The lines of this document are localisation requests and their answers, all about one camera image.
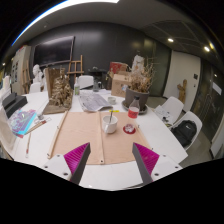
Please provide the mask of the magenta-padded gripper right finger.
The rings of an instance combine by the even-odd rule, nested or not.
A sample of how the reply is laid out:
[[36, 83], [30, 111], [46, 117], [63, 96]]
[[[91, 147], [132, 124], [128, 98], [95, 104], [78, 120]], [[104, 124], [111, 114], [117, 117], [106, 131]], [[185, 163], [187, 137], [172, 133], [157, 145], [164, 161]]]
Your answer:
[[182, 167], [170, 159], [168, 155], [159, 155], [138, 143], [133, 144], [132, 153], [135, 157], [144, 185], [182, 169]]

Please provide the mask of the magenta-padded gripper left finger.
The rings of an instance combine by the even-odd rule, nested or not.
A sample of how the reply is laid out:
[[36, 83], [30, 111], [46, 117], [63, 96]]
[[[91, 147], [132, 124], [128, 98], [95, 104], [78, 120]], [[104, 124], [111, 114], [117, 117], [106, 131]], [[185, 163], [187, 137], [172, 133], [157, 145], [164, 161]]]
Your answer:
[[85, 143], [64, 155], [56, 154], [42, 169], [78, 185], [90, 152], [90, 143]]

